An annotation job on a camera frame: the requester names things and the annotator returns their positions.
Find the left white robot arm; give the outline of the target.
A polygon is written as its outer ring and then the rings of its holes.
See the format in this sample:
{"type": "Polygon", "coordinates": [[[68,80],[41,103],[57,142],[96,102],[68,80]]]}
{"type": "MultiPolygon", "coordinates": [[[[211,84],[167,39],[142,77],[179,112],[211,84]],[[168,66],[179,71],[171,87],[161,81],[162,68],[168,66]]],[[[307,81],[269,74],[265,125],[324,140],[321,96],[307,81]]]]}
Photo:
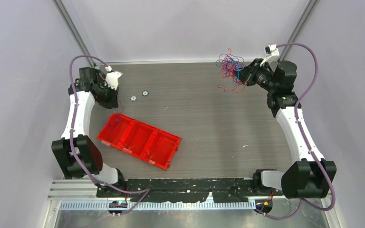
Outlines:
{"type": "Polygon", "coordinates": [[[70,109],[67,125],[60,139],[53,141],[51,149],[67,179],[92,176],[92,182],[104,187],[116,197],[126,193],[127,184],[117,168],[104,163],[99,149],[90,139],[90,120],[95,104],[106,109],[119,107],[119,78],[123,75],[111,67],[106,73],[93,67],[79,69],[79,77],[71,79],[68,89],[70,109]]]}

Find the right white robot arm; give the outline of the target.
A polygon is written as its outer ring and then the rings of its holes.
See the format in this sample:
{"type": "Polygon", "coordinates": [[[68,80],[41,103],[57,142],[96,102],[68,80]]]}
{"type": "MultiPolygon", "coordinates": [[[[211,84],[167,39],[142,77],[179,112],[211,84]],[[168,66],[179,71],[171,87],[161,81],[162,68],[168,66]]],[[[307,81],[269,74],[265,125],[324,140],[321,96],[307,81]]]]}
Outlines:
{"type": "Polygon", "coordinates": [[[313,142],[304,122],[301,104],[293,91],[297,66],[290,61],[272,69],[261,58],[240,67],[234,77],[246,86],[259,85],[267,93],[267,105],[282,128],[293,164],[285,171],[258,169],[253,174],[252,188],[259,195],[279,190],[288,199],[325,198],[337,168],[327,161],[313,142]]]}

